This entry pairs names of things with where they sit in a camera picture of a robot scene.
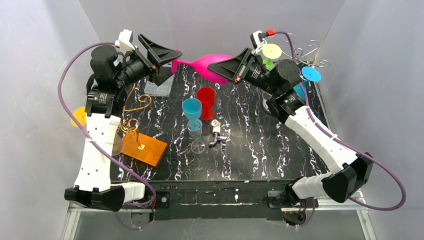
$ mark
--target gray wall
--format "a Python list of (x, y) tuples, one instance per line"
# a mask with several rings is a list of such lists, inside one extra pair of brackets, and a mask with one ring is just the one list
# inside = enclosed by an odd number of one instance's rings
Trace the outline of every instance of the gray wall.
[[(122, 29), (129, 29), (166, 47), (179, 48), (181, 59), (192, 61), (206, 54), (238, 55), (252, 47), (251, 33), (270, 28), (294, 33), (297, 45), (307, 49), (309, 40), (324, 39), (344, 0), (80, 2), (100, 40), (115, 40)], [(269, 42), (289, 50), (281, 36)]]
[[(319, 84), (330, 126), (400, 177), (406, 204), (370, 210), (379, 239), (422, 239), (424, 208), (424, 2), (346, 0), (318, 57), (332, 66)], [(368, 204), (389, 207), (400, 191), (374, 166), (362, 188)]]
[[(60, 239), (84, 137), (59, 103), (65, 64), (99, 42), (77, 0), (0, 1), (0, 239)], [(71, 110), (84, 105), (89, 55), (65, 80)]]

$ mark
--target marble countertop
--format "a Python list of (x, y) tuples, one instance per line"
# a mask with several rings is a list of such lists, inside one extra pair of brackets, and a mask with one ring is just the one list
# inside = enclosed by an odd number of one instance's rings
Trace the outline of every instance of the marble countertop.
[[(141, 104), (136, 99), (143, 94), (144, 82), (139, 82), (127, 108)], [(326, 124), (317, 92), (307, 84), (311, 109)], [(192, 139), (187, 131), (182, 103), (195, 97), (201, 87), (216, 91), (213, 119), (221, 122), (221, 134), (228, 136), (226, 150), (217, 144), (208, 148), (213, 139), (210, 121), (203, 121), (202, 138), (206, 150), (195, 154), (190, 150)], [(230, 181), (230, 180), (292, 180), (328, 172), (327, 166), (295, 132), (267, 115), (262, 109), (262, 91), (246, 82), (219, 85), (206, 81), (189, 66), (179, 66), (170, 97), (153, 97), (151, 106), (126, 112), (124, 119), (139, 119), (139, 132), (168, 143), (157, 167), (120, 154), (116, 158), (135, 172), (153, 181)], [(112, 181), (134, 179), (112, 164)]]

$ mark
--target robotic arm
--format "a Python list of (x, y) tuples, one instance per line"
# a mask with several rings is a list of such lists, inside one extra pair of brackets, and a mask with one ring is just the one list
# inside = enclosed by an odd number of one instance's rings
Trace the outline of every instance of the robotic arm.
[(146, 186), (141, 182), (111, 184), (111, 161), (91, 143), (95, 141), (110, 155), (127, 99), (125, 87), (147, 76), (149, 81), (161, 85), (172, 75), (171, 68), (163, 65), (182, 55), (141, 34), (138, 40), (147, 49), (147, 58), (131, 44), (129, 30), (120, 33), (116, 47), (102, 45), (91, 52), (90, 66), (94, 73), (87, 81), (85, 111), (86, 128), (92, 139), (85, 140), (78, 177), (64, 194), (66, 200), (77, 205), (116, 212), (124, 203), (144, 197)]
[(271, 29), (266, 33), (254, 32), (250, 39), (255, 50), (247, 47), (238, 56), (210, 64), (208, 69), (232, 83), (244, 80), (271, 94), (272, 98), (266, 102), (271, 115), (299, 134), (328, 166), (328, 173), (301, 177), (288, 184), (282, 199), (295, 204), (310, 197), (330, 197), (343, 203), (368, 181), (373, 162), (335, 142), (337, 135), (309, 112), (309, 107), (296, 94), (293, 88), (303, 81), (300, 72), (305, 67), (303, 63), (284, 59), (271, 71), (263, 66), (258, 49), (266, 44), (265, 37), (273, 34)]

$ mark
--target red cup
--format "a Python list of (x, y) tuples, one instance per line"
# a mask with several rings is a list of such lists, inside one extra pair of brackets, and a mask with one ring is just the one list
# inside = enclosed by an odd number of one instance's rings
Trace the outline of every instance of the red cup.
[(212, 106), (215, 103), (215, 90), (210, 87), (202, 87), (197, 92), (197, 99), (201, 102), (200, 119), (208, 121), (214, 117)]

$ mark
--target blue disc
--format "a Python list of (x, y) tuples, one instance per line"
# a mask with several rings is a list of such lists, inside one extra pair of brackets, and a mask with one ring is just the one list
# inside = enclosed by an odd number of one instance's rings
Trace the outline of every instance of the blue disc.
[(321, 74), (315, 68), (312, 68), (310, 66), (305, 66), (302, 68), (301, 71), (302, 71), (303, 77), (308, 81), (318, 82), (319, 80), (321, 80)]

